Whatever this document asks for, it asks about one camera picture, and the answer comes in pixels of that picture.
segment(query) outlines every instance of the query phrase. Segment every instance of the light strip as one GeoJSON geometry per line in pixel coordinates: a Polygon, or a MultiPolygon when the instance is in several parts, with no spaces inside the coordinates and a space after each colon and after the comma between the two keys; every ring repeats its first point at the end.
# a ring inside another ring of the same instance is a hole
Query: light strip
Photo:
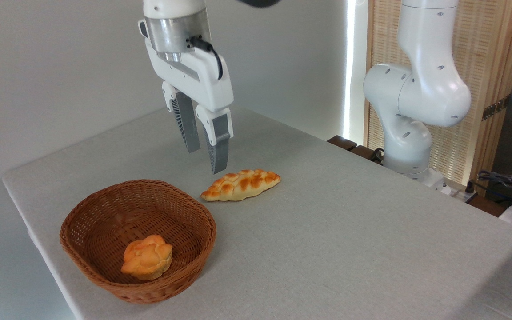
{"type": "Polygon", "coordinates": [[[347,63],[345,66],[343,133],[341,134],[345,139],[349,139],[351,123],[351,75],[353,73],[353,47],[355,40],[355,1],[347,0],[347,63]]]}

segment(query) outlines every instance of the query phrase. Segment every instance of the brown woven basket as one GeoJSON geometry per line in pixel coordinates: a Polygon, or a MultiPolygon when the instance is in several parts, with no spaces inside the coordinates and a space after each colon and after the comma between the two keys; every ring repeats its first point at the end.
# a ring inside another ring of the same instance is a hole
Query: brown woven basket
{"type": "Polygon", "coordinates": [[[122,182],[91,194],[60,229],[63,249],[90,281],[136,304],[187,289],[199,277],[215,238],[215,220],[207,208],[158,180],[122,182]],[[171,267],[151,281],[123,274],[127,245],[156,234],[173,245],[171,267]]]}

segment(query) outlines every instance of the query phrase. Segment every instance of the bread roll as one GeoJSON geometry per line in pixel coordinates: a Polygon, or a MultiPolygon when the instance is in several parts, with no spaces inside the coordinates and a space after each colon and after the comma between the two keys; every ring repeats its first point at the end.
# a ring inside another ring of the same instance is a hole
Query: bread roll
{"type": "Polygon", "coordinates": [[[274,187],[281,178],[273,172],[264,170],[242,170],[239,173],[229,173],[213,182],[201,194],[206,201],[240,201],[251,196],[257,196],[264,190],[274,187]]]}
{"type": "Polygon", "coordinates": [[[124,252],[122,273],[140,280],[153,280],[169,269],[173,259],[173,246],[159,235],[150,235],[128,245],[124,252]]]}

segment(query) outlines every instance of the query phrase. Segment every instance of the gray tablecloth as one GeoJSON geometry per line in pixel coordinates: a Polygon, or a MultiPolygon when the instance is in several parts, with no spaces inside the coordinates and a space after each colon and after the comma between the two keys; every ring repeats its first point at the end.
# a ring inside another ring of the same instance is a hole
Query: gray tablecloth
{"type": "Polygon", "coordinates": [[[187,154],[160,111],[12,170],[4,184],[81,319],[512,319],[512,225],[313,136],[233,108],[226,172],[282,182],[205,203],[217,224],[199,279],[158,304],[93,285],[63,252],[79,201],[126,180],[164,180],[200,200],[206,150],[187,154]]]}

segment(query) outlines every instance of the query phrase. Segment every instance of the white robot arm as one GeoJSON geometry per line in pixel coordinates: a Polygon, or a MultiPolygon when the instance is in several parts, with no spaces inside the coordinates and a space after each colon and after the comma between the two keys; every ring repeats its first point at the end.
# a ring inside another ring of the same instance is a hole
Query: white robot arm
{"type": "Polygon", "coordinates": [[[377,64],[364,79],[384,132],[384,166],[441,190],[428,167],[432,136],[422,122],[453,126],[469,111],[471,94],[452,57],[458,0],[402,0],[398,44],[412,67],[377,64]]]}
{"type": "Polygon", "coordinates": [[[167,108],[189,152],[200,149],[195,115],[203,124],[213,173],[226,168],[234,136],[228,68],[211,40],[204,0],[144,0],[141,34],[155,73],[162,78],[167,108]],[[192,100],[199,103],[193,110],[192,100]]]}

